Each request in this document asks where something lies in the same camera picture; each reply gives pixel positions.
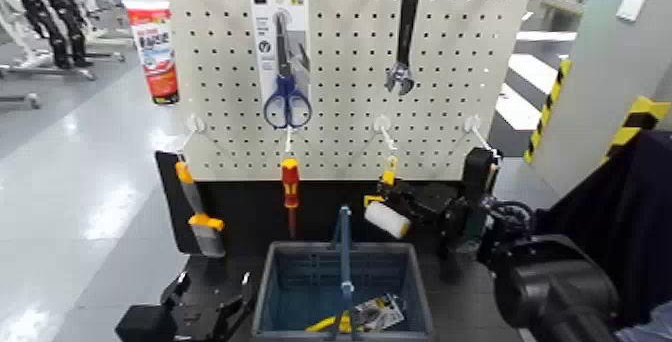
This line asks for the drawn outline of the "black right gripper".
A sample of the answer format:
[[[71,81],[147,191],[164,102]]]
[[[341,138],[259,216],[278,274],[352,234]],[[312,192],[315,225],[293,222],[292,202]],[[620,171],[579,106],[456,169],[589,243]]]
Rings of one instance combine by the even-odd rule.
[[[376,189],[384,203],[397,212],[407,212],[410,203],[412,215],[425,225],[441,231],[462,231],[465,227],[459,184],[404,182],[397,178],[389,183],[380,178]]]

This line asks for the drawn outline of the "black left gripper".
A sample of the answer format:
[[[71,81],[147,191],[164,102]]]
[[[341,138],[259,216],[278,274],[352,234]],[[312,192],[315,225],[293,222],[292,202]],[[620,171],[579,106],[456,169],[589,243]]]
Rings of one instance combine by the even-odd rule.
[[[190,276],[182,271],[162,292],[161,305],[179,305],[190,287]],[[173,310],[177,324],[174,341],[229,341],[253,308],[251,273],[241,279],[241,292],[217,303],[180,305]]]

